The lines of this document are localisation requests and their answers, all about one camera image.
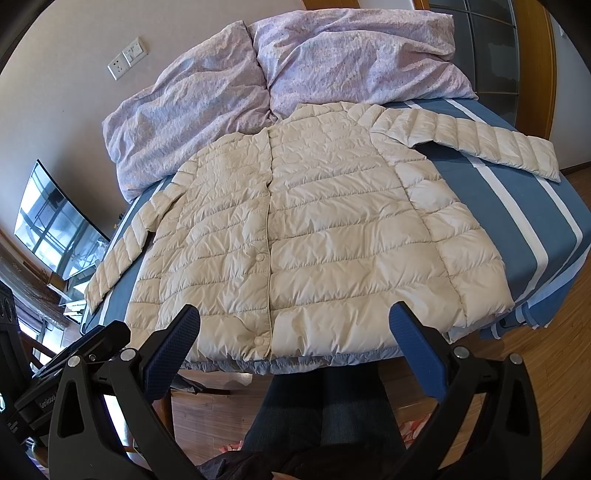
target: white puffer jacket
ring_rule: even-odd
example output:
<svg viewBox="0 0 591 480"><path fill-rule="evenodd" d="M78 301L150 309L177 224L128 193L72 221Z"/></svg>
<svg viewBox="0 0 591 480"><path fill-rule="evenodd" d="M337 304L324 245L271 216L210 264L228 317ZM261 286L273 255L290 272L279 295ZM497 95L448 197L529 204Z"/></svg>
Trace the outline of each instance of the white puffer jacket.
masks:
<svg viewBox="0 0 591 480"><path fill-rule="evenodd" d="M513 301L486 232L409 148L431 140L558 180L546 140L427 110L303 105L186 162L107 255L89 307L155 231L125 319L131 345L192 304L193 367L279 373L395 356L399 300L442 333L468 332Z"/></svg>

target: blue bed sheet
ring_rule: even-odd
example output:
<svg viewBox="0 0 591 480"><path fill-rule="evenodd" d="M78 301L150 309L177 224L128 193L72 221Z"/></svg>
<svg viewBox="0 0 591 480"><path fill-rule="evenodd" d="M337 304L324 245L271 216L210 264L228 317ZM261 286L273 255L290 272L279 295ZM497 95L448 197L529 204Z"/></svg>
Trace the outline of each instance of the blue bed sheet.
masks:
<svg viewBox="0 0 591 480"><path fill-rule="evenodd" d="M393 102L389 108L424 108L457 118L483 121L513 130L498 115L475 100L415 100ZM516 308L502 319L482 326L483 338L500 338L521 325L547 326L558 312L589 252L591 213L570 183L544 180L515 168L484 162L433 142L419 145L447 184L486 230L505 262ZM113 243L151 195L171 177L153 185L134 201ZM82 331L94 325L123 320L141 255L107 295L99 309L86 318ZM466 332L455 332L454 336Z"/></svg>

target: white wall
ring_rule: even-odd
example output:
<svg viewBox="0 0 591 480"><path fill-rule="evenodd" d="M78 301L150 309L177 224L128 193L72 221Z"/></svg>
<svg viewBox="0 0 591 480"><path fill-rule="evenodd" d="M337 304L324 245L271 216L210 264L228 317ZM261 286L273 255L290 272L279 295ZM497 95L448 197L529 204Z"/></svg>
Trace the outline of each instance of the white wall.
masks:
<svg viewBox="0 0 591 480"><path fill-rule="evenodd" d="M102 120L154 83L181 53L229 23L248 25L302 8L301 0L53 2L0 74L0 229L12 234L40 159L72 201L111 233L126 203ZM149 55L115 82L106 65L137 36Z"/></svg>
<svg viewBox="0 0 591 480"><path fill-rule="evenodd" d="M591 73L554 18L556 104L550 140L560 168L591 161Z"/></svg>
<svg viewBox="0 0 591 480"><path fill-rule="evenodd" d="M361 8L400 8L414 10L413 0L359 0Z"/></svg>

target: floor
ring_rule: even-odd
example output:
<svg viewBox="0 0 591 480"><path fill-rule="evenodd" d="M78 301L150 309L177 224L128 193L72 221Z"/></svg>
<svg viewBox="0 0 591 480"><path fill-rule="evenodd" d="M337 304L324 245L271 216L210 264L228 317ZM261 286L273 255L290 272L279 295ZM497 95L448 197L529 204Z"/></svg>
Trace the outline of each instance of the floor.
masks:
<svg viewBox="0 0 591 480"><path fill-rule="evenodd" d="M569 180L591 206L591 168L570 174ZM544 473L562 457L591 410L590 291L588 261L547 329L532 331L522 327L502 340L483 341L470 335L459 342L481 357L501 359L518 352L525 359L540 413ZM173 395L176 439L193 462L202 463L217 455L219 446L244 437L271 377L184 372L208 387L233 391L229 396ZM421 392L403 358L383 362L381 376L399 423L417 420L435 407L434 400ZM462 454L481 405L482 397L475 397L444 463L453 462Z"/></svg>

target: electrical outlet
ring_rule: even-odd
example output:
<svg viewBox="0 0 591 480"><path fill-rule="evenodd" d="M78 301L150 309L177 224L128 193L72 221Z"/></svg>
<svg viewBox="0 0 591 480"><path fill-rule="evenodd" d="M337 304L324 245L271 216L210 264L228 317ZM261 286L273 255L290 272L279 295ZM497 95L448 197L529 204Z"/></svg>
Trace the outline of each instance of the electrical outlet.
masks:
<svg viewBox="0 0 591 480"><path fill-rule="evenodd" d="M130 67L133 67L147 54L148 50L146 50L144 43L139 37L123 49L123 55Z"/></svg>
<svg viewBox="0 0 591 480"><path fill-rule="evenodd" d="M127 70L130 69L130 66L127 63L127 60L125 60L125 56L122 52L119 55L117 55L113 60L111 60L111 63L107 65L107 68L111 72L113 78L115 80L119 80L125 74L125 72L127 72Z"/></svg>

